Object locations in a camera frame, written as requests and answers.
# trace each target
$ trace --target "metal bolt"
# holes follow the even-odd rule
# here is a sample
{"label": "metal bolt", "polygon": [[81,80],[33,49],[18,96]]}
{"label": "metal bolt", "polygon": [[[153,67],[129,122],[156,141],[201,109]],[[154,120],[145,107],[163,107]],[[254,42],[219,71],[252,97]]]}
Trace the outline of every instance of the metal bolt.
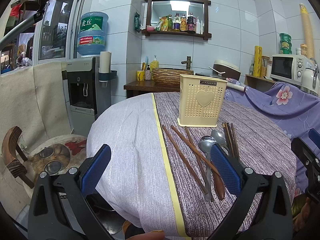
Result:
{"label": "metal bolt", "polygon": [[282,174],[281,174],[279,171],[276,171],[276,172],[275,172],[275,176],[276,176],[277,178],[281,178]]}
{"label": "metal bolt", "polygon": [[47,176],[47,173],[45,171],[40,173],[40,178],[44,178],[45,176]]}
{"label": "metal bolt", "polygon": [[78,171],[78,169],[76,167],[72,167],[69,169],[70,174],[75,174],[77,171]]}
{"label": "metal bolt", "polygon": [[253,173],[253,169],[251,169],[250,167],[246,167],[244,169],[244,172],[247,173],[247,174],[252,174]]}

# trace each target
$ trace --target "stacked green containers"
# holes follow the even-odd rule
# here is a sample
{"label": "stacked green containers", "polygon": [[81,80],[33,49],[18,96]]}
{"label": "stacked green containers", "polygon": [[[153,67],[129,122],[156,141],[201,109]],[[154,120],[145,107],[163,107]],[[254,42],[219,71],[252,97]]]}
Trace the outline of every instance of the stacked green containers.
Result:
{"label": "stacked green containers", "polygon": [[291,36],[286,33],[280,33],[280,54],[292,54]]}

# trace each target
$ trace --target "purple blanket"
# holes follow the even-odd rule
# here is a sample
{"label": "purple blanket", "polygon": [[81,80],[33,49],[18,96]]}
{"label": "purple blanket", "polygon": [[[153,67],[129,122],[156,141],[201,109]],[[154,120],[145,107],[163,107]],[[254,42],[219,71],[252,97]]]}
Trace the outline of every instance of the purple blanket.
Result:
{"label": "purple blanket", "polygon": [[[286,133],[290,140],[300,137],[320,157],[320,150],[308,137],[311,128],[320,132],[320,98],[283,82],[277,82],[264,93],[248,86],[245,92],[228,88],[224,98],[267,116]],[[305,171],[306,168],[297,159],[296,187],[302,192],[308,186]]]}

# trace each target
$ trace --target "striped tablecloth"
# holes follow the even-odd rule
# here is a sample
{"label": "striped tablecloth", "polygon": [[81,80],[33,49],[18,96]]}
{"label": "striped tablecloth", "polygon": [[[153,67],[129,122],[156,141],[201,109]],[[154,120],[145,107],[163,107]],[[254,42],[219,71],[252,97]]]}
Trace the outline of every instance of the striped tablecloth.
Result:
{"label": "striped tablecloth", "polygon": [[[94,156],[103,143],[111,147],[111,161],[97,190],[134,225],[146,232],[164,230],[171,239],[207,237],[227,214],[235,196],[226,190],[225,199],[220,201],[212,190],[214,201],[205,201],[200,187],[161,130],[161,125],[165,125],[202,180],[194,154],[170,128],[174,125],[186,136],[177,124],[178,113],[177,92],[145,94],[121,101],[93,124],[87,156]],[[257,111],[227,100],[215,128],[222,134],[224,121],[234,123],[242,162],[257,173],[280,171],[292,201],[296,159],[287,136]],[[189,130],[194,142],[211,133],[211,128]],[[249,227],[259,199],[257,194],[241,230]]]}

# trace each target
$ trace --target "yellow soap bottle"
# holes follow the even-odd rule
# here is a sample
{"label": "yellow soap bottle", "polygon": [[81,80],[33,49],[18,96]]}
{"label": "yellow soap bottle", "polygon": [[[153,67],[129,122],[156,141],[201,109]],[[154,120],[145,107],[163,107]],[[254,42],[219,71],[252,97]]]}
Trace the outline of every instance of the yellow soap bottle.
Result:
{"label": "yellow soap bottle", "polygon": [[152,70],[156,67],[159,67],[159,61],[157,61],[157,56],[155,55],[155,59],[150,63],[150,72],[152,74]]}

